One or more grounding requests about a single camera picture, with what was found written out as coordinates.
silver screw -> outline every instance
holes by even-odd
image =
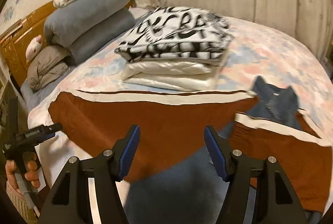
[[[107,150],[105,150],[105,151],[103,152],[103,155],[104,155],[104,156],[110,156],[110,155],[112,155],[112,151],[109,150],[109,149],[107,149]]]
[[[70,162],[71,164],[73,164],[73,163],[76,162],[77,159],[78,159],[78,158],[77,158],[76,156],[72,156],[72,157],[68,160],[68,162]]]
[[[269,162],[271,162],[271,163],[275,163],[275,162],[276,162],[276,158],[275,158],[274,156],[270,156],[270,157],[268,158],[268,160],[269,160]]]
[[[232,154],[233,154],[234,156],[241,156],[241,155],[242,155],[242,152],[241,152],[240,150],[233,150],[233,151],[232,151]]]

human hand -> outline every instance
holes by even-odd
[[[33,187],[39,188],[41,183],[39,182],[39,175],[37,172],[37,163],[36,163],[36,155],[33,154],[33,160],[29,161],[27,164],[28,167],[28,172],[24,174],[24,177],[28,180],[31,181],[31,184]],[[17,169],[16,163],[14,160],[7,160],[6,162],[6,174],[7,174],[7,179],[8,183],[17,191],[21,194],[21,191],[19,189],[19,186],[17,185],[16,178],[14,175],[14,171]]]

knit sleeve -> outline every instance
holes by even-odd
[[[28,224],[37,224],[38,220],[33,209],[29,209],[22,195],[20,195],[8,182],[7,182],[7,195],[14,204],[16,210],[20,213],[22,218]]]

blue gripper pad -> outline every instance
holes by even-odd
[[[225,169],[225,158],[222,155],[222,152],[208,127],[205,128],[204,139],[217,175],[221,177],[224,182],[229,182],[229,175]]]
[[[140,141],[140,127],[136,126],[133,129],[132,133],[130,134],[130,138],[119,160],[119,171],[117,177],[120,181],[125,176],[127,176],[129,172],[129,168],[132,164],[135,152],[137,151],[139,141]]]

wooden headboard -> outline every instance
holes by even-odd
[[[133,4],[134,0],[131,0],[125,7],[128,9]],[[25,51],[31,40],[38,35],[43,38],[42,48],[48,45],[44,37],[44,22],[55,9],[53,1],[48,2],[27,17],[18,20],[0,35],[1,53],[19,86],[27,78],[29,67],[25,58]]]

